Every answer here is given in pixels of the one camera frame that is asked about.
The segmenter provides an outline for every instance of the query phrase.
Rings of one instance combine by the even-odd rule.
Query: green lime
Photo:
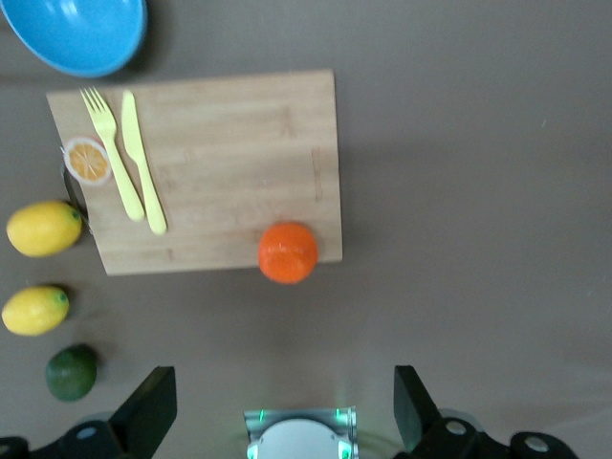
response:
[[[87,344],[75,344],[59,351],[47,363],[47,387],[62,402],[82,399],[96,382],[96,361],[96,352]]]

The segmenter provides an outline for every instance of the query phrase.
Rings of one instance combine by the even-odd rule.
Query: bowl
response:
[[[0,0],[17,36],[38,58],[75,77],[103,77],[136,53],[144,0]]]

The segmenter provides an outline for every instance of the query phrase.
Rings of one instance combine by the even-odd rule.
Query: cutting board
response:
[[[342,258],[334,76],[316,71],[98,87],[120,121],[130,89],[168,233],[132,222],[114,180],[84,186],[106,272],[167,273],[257,266],[266,228],[297,221],[319,261]],[[78,91],[47,95],[62,143],[98,139]],[[142,197],[120,126],[116,145]]]

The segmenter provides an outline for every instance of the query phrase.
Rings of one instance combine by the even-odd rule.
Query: yellow knife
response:
[[[141,129],[138,125],[138,113],[136,101],[131,91],[123,91],[123,105],[121,107],[121,130],[123,133],[123,144],[127,155],[136,163],[141,176],[142,194],[144,196],[144,208],[149,227],[155,234],[165,234],[167,224],[160,199],[155,191],[151,171],[144,154],[142,146]]]

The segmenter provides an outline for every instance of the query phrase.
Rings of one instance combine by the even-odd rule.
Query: orange slice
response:
[[[100,186],[112,175],[108,155],[104,147],[87,137],[70,139],[64,149],[64,163],[81,184]]]
[[[299,223],[273,225],[259,241],[259,269],[274,282],[296,284],[308,277],[317,261],[317,240]]]

